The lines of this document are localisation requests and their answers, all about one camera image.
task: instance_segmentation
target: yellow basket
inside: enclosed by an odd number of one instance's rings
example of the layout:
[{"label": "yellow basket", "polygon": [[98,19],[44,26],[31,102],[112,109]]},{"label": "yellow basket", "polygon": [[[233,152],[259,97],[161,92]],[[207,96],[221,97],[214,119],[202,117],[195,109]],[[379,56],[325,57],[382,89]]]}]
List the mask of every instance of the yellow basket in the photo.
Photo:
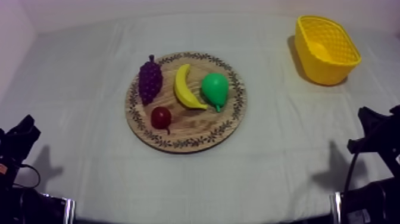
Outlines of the yellow basket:
[{"label": "yellow basket", "polygon": [[340,83],[361,62],[345,29],[328,18],[299,17],[295,46],[306,75],[322,85]]}]

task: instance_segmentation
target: table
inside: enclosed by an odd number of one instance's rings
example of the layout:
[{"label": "table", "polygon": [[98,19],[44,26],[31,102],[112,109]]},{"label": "table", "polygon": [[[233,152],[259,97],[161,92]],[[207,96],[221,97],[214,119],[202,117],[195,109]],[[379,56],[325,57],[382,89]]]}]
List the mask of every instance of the table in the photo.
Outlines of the table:
[{"label": "table", "polygon": [[[387,114],[400,99],[400,42],[346,26],[362,63],[341,85],[301,77],[296,18],[245,13],[125,18],[40,35],[0,107],[8,130],[26,114],[42,131],[26,163],[39,191],[77,201],[77,215],[118,223],[273,223],[330,211],[363,136],[357,110]],[[124,115],[127,88],[149,54],[213,54],[248,91],[234,134],[215,148],[171,155],[143,144]],[[353,187],[389,177],[361,155]],[[33,182],[20,172],[18,181]]]}]

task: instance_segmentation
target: purple grapes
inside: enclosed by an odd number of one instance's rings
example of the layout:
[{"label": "purple grapes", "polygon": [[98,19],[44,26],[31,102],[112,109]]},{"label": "purple grapes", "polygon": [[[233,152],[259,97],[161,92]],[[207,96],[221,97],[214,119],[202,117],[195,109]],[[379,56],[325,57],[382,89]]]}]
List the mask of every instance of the purple grapes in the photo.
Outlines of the purple grapes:
[{"label": "purple grapes", "polygon": [[160,66],[154,62],[154,55],[149,56],[150,61],[140,67],[139,96],[143,105],[153,102],[163,86],[163,74]]}]

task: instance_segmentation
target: leaf pattern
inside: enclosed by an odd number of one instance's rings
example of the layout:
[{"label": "leaf pattern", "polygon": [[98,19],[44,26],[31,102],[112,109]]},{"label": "leaf pattern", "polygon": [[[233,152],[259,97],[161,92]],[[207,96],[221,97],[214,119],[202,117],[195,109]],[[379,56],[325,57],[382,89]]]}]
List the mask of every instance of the leaf pattern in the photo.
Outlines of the leaf pattern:
[{"label": "leaf pattern", "polygon": [[140,112],[137,111],[136,106],[139,104],[139,94],[138,94],[138,82],[135,80],[130,87],[129,90],[129,114],[132,116],[132,120],[134,120],[137,124],[137,128],[143,131],[144,135],[153,141],[156,145],[163,148],[173,147],[173,148],[183,148],[183,147],[198,147],[202,144],[215,142],[217,138],[222,136],[226,130],[232,127],[234,120],[239,120],[242,109],[245,104],[244,94],[245,90],[242,88],[240,81],[238,79],[238,74],[232,70],[228,64],[226,64],[221,59],[212,56],[210,54],[203,54],[198,52],[184,52],[184,53],[176,53],[170,57],[162,58],[157,61],[157,63],[161,66],[166,63],[171,63],[175,60],[181,58],[193,58],[197,60],[208,60],[211,63],[214,63],[217,66],[224,68],[228,71],[228,78],[230,79],[230,85],[233,86],[233,90],[235,90],[236,95],[234,96],[235,102],[233,104],[233,113],[231,115],[232,119],[228,119],[224,121],[219,127],[216,127],[214,130],[210,131],[207,136],[200,136],[199,138],[188,138],[188,139],[178,139],[173,142],[170,140],[165,140],[161,135],[154,134],[153,131],[147,130],[145,122],[143,121]]}]

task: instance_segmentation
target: yellow banana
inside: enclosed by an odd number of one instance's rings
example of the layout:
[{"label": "yellow banana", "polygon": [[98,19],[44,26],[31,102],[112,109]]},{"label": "yellow banana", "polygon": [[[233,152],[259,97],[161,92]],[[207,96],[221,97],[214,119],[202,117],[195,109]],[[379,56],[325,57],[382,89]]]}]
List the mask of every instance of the yellow banana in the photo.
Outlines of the yellow banana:
[{"label": "yellow banana", "polygon": [[190,64],[184,64],[180,66],[178,72],[175,76],[175,85],[174,90],[176,97],[179,101],[189,107],[189,108],[196,108],[196,109],[207,109],[207,105],[201,104],[197,98],[193,95],[186,84],[186,76],[189,73]]}]

